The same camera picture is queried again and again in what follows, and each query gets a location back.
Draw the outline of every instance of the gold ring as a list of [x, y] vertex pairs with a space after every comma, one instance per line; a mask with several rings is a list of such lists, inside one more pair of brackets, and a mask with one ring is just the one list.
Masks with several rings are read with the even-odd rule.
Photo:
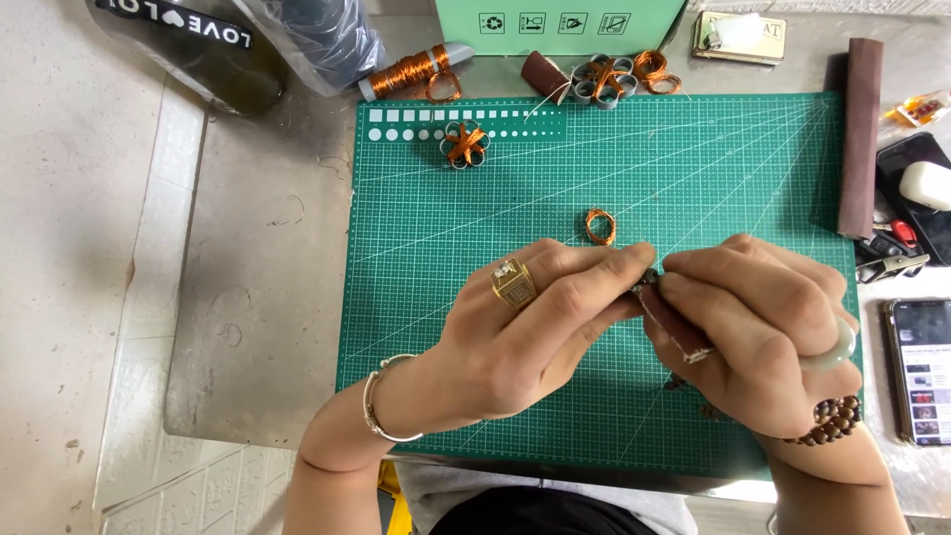
[[516, 312], [538, 296], [529, 269], [515, 258], [503, 260], [492, 271], [492, 291]]

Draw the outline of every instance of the hand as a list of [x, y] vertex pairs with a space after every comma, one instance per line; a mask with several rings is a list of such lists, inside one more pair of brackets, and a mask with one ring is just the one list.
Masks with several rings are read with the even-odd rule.
[[719, 247], [672, 254], [664, 270], [661, 294], [707, 333], [719, 354], [688, 365], [667, 333], [645, 317], [657, 356], [750, 429], [802, 436], [814, 427], [819, 402], [862, 386], [850, 362], [828, 371], [800, 368], [799, 355], [835, 345], [836, 315], [859, 330], [842, 306], [845, 279], [832, 267], [738, 234]]
[[498, 262], [478, 269], [456, 297], [439, 343], [412, 361], [414, 383], [443, 422], [456, 422], [450, 428], [511, 416], [564, 386], [611, 324], [640, 313], [628, 290], [654, 250], [571, 248], [546, 239], [506, 258], [525, 264], [538, 297], [516, 314], [492, 290]]

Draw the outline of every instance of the red key fob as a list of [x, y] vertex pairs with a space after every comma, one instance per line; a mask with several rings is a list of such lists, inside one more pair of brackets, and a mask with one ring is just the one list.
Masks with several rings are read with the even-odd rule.
[[915, 230], [908, 225], [906, 222], [901, 219], [896, 219], [889, 223], [892, 227], [892, 234], [895, 235], [895, 238], [907, 248], [916, 248], [918, 246], [918, 236], [915, 235]]

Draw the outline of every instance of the smartphone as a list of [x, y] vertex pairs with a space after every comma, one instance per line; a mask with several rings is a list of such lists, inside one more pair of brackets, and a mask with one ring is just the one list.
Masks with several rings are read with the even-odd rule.
[[879, 151], [875, 184], [888, 204], [911, 225], [932, 264], [951, 266], [951, 211], [936, 211], [905, 199], [899, 192], [904, 170], [915, 162], [951, 168], [951, 161], [930, 132], [920, 132]]
[[884, 315], [899, 435], [918, 446], [951, 445], [951, 299], [899, 299]]

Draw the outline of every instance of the black shirt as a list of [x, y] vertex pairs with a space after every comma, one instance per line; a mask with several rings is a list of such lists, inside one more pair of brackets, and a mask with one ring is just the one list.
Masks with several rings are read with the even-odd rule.
[[581, 494], [492, 488], [457, 505], [430, 535], [657, 535], [630, 511]]

